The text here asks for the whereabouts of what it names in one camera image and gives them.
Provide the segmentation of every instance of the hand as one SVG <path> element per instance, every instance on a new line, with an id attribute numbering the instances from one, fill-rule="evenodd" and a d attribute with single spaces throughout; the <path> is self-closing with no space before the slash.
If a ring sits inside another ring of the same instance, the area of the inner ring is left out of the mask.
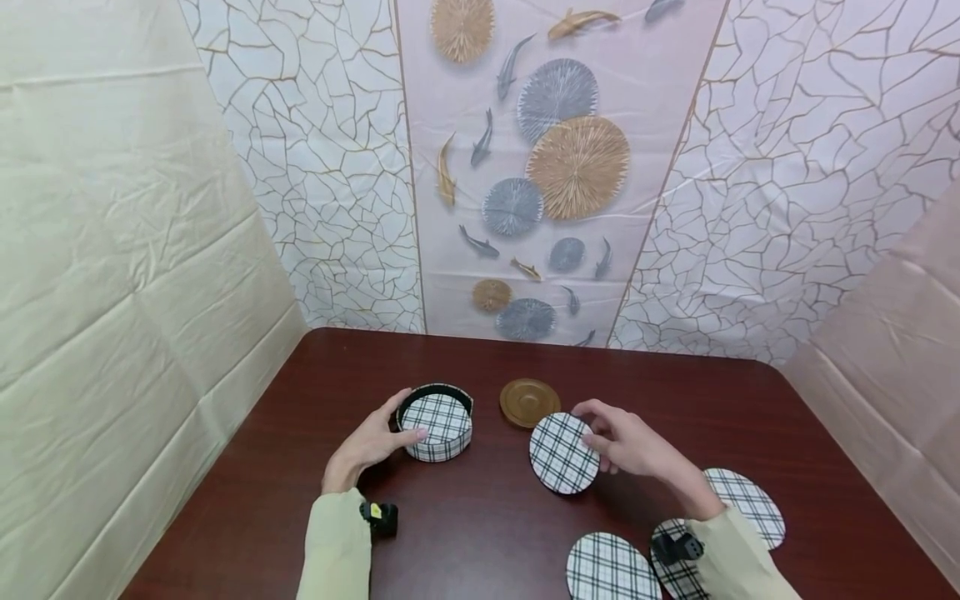
<path id="1" fill-rule="evenodd" d="M 400 390 L 376 409 L 344 440 L 326 464 L 321 493 L 347 492 L 355 488 L 360 473 L 384 461 L 395 450 L 426 440 L 426 429 L 391 433 L 390 416 L 410 395 L 410 388 Z"/>
<path id="2" fill-rule="evenodd" d="M 597 399 L 581 402 L 570 412 L 588 420 L 593 434 L 584 436 L 584 444 L 600 453 L 600 470 L 616 473 L 622 468 L 656 477 L 697 520 L 710 520 L 727 510 L 703 472 L 634 413 Z"/>
<path id="3" fill-rule="evenodd" d="M 604 472 L 623 469 L 666 480 L 689 464 L 677 448 L 634 413 L 597 399 L 581 402 L 570 412 L 593 430 L 593 435 L 584 437 L 584 444 L 600 453 Z"/>

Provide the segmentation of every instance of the sleeve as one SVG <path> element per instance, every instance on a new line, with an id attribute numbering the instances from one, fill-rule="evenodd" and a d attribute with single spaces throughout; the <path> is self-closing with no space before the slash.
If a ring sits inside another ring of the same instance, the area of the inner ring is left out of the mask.
<path id="1" fill-rule="evenodd" d="M 368 600 L 371 541 L 363 502 L 354 488 L 313 503 L 297 600 Z"/>
<path id="2" fill-rule="evenodd" d="M 704 591 L 715 600 L 800 600 L 774 565 L 756 528 L 735 508 L 687 529 L 704 545 L 697 561 Z"/>

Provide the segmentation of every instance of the gold fish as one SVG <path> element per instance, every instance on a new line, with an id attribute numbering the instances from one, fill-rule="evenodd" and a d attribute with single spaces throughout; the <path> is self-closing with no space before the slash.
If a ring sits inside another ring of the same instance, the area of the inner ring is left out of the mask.
<path id="1" fill-rule="evenodd" d="M 446 168 L 446 150 L 456 134 L 456 132 L 450 134 L 450 137 L 440 149 L 440 156 L 437 157 L 437 192 L 440 194 L 441 200 L 451 207 L 453 206 L 453 194 L 457 189 L 457 182 L 450 177 L 450 171 Z"/>
<path id="2" fill-rule="evenodd" d="M 567 9 L 566 16 L 550 28 L 550 33 L 547 34 L 547 37 L 550 39 L 560 39 L 561 37 L 570 36 L 578 32 L 588 23 L 599 20 L 607 20 L 615 23 L 620 20 L 620 17 L 612 12 L 605 11 L 583 11 L 574 14 L 573 9 Z"/>
<path id="3" fill-rule="evenodd" d="M 528 267 L 520 263 L 520 261 L 516 260 L 516 256 L 514 256 L 514 259 L 510 261 L 510 264 L 520 269 L 526 276 L 530 277 L 534 281 L 543 281 L 543 279 L 540 277 L 540 274 L 537 273 L 537 269 L 535 267 Z"/>

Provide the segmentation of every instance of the plaid coaster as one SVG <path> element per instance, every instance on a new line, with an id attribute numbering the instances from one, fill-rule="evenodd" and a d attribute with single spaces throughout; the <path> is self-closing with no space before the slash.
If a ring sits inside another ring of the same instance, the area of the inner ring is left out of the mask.
<path id="1" fill-rule="evenodd" d="M 446 384 L 421 386 L 410 394 L 413 401 L 405 402 L 399 417 L 404 430 L 426 427 L 428 436 L 419 444 L 407 446 L 410 456 L 425 463 L 448 461 L 464 451 L 472 438 L 473 426 L 470 414 L 461 399 L 472 399 L 460 388 Z"/>
<path id="2" fill-rule="evenodd" d="M 566 557 L 573 600 L 660 600 L 660 584 L 647 560 L 623 538 L 587 534 Z"/>
<path id="3" fill-rule="evenodd" d="M 530 464 L 556 493 L 582 492 L 600 469 L 600 455 L 582 442 L 590 428 L 568 413 L 547 415 L 530 437 Z"/>
<path id="4" fill-rule="evenodd" d="M 734 506 L 743 513 L 771 550 L 783 543 L 786 524 L 780 509 L 753 481 L 725 468 L 708 468 L 704 471 L 710 486 L 724 504 Z"/>
<path id="5" fill-rule="evenodd" d="M 657 526 L 651 540 L 655 540 L 663 534 L 676 540 L 685 533 L 686 523 L 682 519 L 672 518 Z M 700 584 L 700 572 L 697 570 L 696 561 L 677 561 L 670 566 L 666 566 L 657 558 L 657 553 L 651 551 L 650 564 L 653 565 L 660 583 L 676 600 L 707 600 L 710 598 Z"/>

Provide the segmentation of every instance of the wooden tabletop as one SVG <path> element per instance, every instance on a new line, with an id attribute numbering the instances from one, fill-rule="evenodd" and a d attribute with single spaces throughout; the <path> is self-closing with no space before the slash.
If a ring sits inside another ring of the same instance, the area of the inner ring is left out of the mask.
<path id="1" fill-rule="evenodd" d="M 400 509 L 398 536 L 374 546 L 371 598 L 558 600 L 582 535 L 609 531 L 646 554 L 675 502 L 624 474 L 573 497 L 545 488 L 530 432 L 500 413 L 501 388 L 520 377 L 549 383 L 565 410 L 590 397 L 632 410 L 699 466 L 757 482 L 786 520 L 774 560 L 805 600 L 955 597 L 766 365 L 341 329 L 300 342 L 123 597 L 292 599 L 327 458 L 388 396 L 437 381 L 475 399 L 473 439 L 447 463 L 398 452 L 361 480 Z"/>

